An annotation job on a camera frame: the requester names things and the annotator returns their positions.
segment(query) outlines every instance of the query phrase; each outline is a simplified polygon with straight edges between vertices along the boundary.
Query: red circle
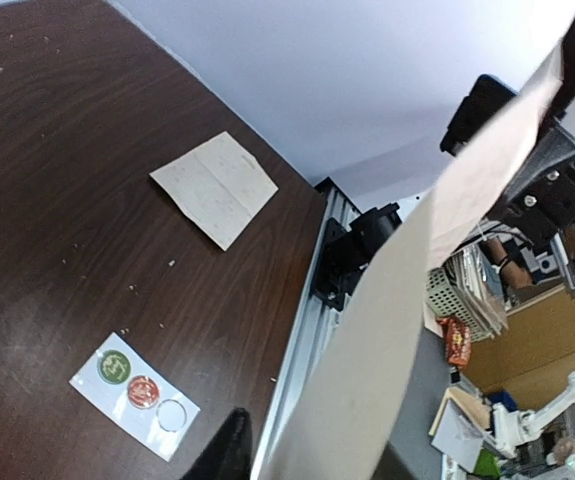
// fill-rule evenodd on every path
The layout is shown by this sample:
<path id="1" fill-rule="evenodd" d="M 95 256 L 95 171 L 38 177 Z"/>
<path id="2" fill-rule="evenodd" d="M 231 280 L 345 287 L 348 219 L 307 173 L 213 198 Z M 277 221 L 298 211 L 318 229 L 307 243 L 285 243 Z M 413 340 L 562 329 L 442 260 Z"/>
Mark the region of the red circle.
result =
<path id="1" fill-rule="evenodd" d="M 127 396 L 134 407 L 151 408 L 158 402 L 160 390 L 151 378 L 139 375 L 129 382 Z"/>

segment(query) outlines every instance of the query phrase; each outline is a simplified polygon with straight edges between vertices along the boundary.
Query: metal bolt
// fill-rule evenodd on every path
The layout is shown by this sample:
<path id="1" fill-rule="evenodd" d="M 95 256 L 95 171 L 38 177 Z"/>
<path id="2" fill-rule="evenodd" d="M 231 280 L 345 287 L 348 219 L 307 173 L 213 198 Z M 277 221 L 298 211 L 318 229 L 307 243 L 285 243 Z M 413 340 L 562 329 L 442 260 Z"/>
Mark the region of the metal bolt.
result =
<path id="1" fill-rule="evenodd" d="M 536 203 L 538 203 L 538 200 L 536 200 L 536 197 L 534 197 L 533 195 L 525 195 L 525 206 L 527 208 L 531 208 L 534 205 L 536 205 Z"/>

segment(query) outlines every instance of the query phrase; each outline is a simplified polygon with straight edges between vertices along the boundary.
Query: green object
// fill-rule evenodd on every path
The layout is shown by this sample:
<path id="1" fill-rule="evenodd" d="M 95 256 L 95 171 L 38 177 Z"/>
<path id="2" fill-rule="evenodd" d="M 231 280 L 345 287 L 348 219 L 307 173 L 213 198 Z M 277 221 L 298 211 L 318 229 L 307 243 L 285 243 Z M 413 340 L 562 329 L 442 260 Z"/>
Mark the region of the green object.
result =
<path id="1" fill-rule="evenodd" d="M 124 353 L 107 350 L 98 362 L 98 373 L 107 383 L 120 385 L 129 378 L 131 364 Z"/>
<path id="2" fill-rule="evenodd" d="M 498 459 L 489 451 L 481 450 L 474 468 L 474 475 L 485 478 L 500 478 Z"/>

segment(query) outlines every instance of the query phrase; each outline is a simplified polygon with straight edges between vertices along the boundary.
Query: green sticker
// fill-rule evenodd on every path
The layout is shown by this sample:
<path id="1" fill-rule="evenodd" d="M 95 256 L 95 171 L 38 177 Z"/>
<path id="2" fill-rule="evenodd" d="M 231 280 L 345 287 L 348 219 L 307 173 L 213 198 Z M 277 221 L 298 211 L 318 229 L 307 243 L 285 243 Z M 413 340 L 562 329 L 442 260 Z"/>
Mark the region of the green sticker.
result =
<path id="1" fill-rule="evenodd" d="M 107 383 L 118 385 L 129 378 L 131 365 L 124 353 L 108 350 L 98 362 L 98 373 Z"/>

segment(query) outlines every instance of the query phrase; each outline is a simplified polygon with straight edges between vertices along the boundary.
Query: wooden table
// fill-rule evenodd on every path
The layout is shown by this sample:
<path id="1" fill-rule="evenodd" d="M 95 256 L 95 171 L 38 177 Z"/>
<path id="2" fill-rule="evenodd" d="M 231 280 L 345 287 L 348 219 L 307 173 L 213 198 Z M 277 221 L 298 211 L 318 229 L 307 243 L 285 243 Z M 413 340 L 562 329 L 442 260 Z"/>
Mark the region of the wooden table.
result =
<path id="1" fill-rule="evenodd" d="M 225 130 L 279 191 L 223 253 L 148 174 Z M 0 479 L 177 479 L 234 406 L 257 439 L 323 209 L 111 7 L 0 8 Z M 121 329 L 202 409 L 170 463 L 68 385 Z"/>

